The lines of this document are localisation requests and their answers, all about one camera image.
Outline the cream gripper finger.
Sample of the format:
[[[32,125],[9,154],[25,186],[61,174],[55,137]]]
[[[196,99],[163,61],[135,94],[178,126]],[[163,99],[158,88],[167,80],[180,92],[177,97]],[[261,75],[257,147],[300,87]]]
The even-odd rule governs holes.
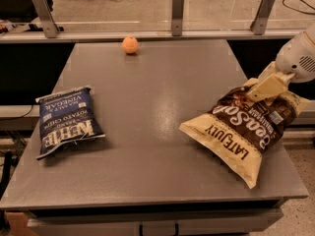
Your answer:
[[[253,102],[272,98],[287,90],[287,84],[277,76],[269,76],[255,84],[246,96]]]

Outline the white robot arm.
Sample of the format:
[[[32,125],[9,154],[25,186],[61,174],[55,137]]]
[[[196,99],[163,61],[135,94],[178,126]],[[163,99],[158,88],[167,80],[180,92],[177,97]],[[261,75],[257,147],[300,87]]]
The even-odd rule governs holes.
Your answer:
[[[315,79],[315,24],[287,42],[259,75],[258,82],[246,93],[257,102],[276,97],[288,90],[290,83]]]

